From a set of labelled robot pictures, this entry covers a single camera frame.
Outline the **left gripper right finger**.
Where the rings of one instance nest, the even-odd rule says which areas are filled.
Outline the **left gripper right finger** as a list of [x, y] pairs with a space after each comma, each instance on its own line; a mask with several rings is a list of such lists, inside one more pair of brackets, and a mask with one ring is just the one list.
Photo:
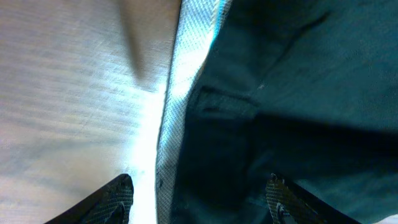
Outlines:
[[267, 181], [266, 200], [274, 224], [359, 224], [279, 174]]

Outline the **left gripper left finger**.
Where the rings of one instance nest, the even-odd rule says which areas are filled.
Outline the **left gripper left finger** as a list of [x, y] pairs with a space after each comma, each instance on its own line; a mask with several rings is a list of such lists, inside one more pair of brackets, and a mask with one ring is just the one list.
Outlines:
[[45, 224], [128, 224], [133, 196], [131, 176], [121, 174]]

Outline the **black shorts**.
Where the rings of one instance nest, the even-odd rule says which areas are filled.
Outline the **black shorts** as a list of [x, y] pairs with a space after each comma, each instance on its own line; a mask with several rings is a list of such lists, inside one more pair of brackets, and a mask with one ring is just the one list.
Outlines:
[[359, 223], [397, 214], [397, 1], [184, 1], [158, 223], [273, 223], [279, 174]]

